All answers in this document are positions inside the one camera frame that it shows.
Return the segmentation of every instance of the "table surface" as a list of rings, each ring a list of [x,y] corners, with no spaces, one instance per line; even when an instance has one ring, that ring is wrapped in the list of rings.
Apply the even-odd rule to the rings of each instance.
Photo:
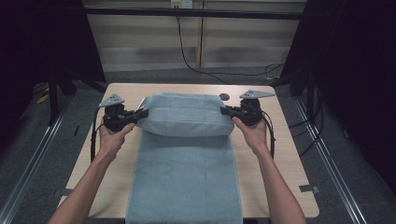
[[[104,99],[116,93],[125,100],[125,109],[135,110],[144,97],[158,91],[214,95],[227,93],[230,95],[230,100],[225,102],[225,104],[239,106],[239,95],[248,90],[275,92],[273,88],[267,86],[114,83],[108,86]],[[301,192],[299,188],[299,186],[308,185],[309,183],[279,101],[273,96],[261,98],[260,103],[262,110],[271,117],[274,123],[276,166],[303,208],[305,216],[316,217],[319,210],[312,191]],[[99,110],[98,124],[103,115],[104,109]],[[125,137],[122,150],[120,150],[118,157],[108,168],[102,185],[98,190],[90,217],[125,218],[140,134],[141,130],[136,127]],[[257,158],[248,147],[244,136],[238,128],[235,127],[233,129],[231,136],[243,217],[269,217],[267,198]],[[90,149],[91,131],[85,140],[73,173],[67,183],[66,187],[68,189],[72,189],[77,184],[90,165]]]

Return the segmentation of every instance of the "gray floor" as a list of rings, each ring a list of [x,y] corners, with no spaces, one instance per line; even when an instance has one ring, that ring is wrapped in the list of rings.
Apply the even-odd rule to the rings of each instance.
[[[253,68],[213,68],[210,71],[232,73],[260,73],[261,67]],[[279,71],[270,74],[271,78],[279,75]],[[136,72],[114,72],[106,74],[111,82],[156,82],[156,83],[206,83],[223,84],[221,81],[203,74],[194,73],[188,69],[152,70]],[[263,82],[263,76],[242,77],[218,75],[231,84],[258,85]],[[59,202],[52,194],[57,189],[63,189],[70,176],[78,153],[88,134],[92,123],[93,111],[100,103],[103,94],[77,83],[78,92],[67,109],[64,120],[49,146],[44,160],[26,192],[12,223],[44,223]],[[290,96],[289,87],[276,89],[286,120],[289,125],[302,121],[298,113],[295,98]],[[16,185],[19,176],[35,152],[41,136],[47,129],[49,119],[49,102],[35,104],[35,99],[26,110],[20,122],[19,132],[9,144],[9,150],[0,163],[0,205],[4,202]],[[394,223],[396,220],[396,199],[382,182],[375,170],[365,161],[359,148],[344,136],[344,129],[331,111],[323,106],[324,128],[323,139],[328,146],[342,176],[356,198],[367,223]],[[301,152],[308,147],[312,139],[305,131],[304,125],[291,128],[297,149]],[[346,207],[330,179],[318,151],[312,147],[304,156],[302,162],[312,186],[317,186],[320,193],[316,199],[320,209],[318,217],[309,218],[309,223],[353,223]],[[89,223],[123,223],[123,220],[90,219]]]

